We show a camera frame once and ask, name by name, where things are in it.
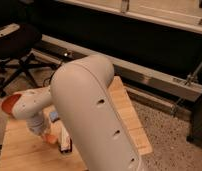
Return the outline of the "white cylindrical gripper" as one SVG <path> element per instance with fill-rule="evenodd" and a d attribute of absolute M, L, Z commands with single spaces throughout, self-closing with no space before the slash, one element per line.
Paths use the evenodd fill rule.
<path fill-rule="evenodd" d="M 29 130 L 37 136 L 43 136 L 50 133 L 50 122 L 44 113 L 39 112 L 37 115 L 26 120 Z"/>

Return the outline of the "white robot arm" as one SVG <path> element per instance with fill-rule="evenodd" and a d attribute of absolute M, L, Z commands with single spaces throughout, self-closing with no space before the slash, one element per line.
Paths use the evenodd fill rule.
<path fill-rule="evenodd" d="M 27 90 L 12 108 L 17 119 L 53 105 L 89 171 L 145 171 L 108 92 L 111 61 L 90 55 L 63 64 L 43 90 Z"/>

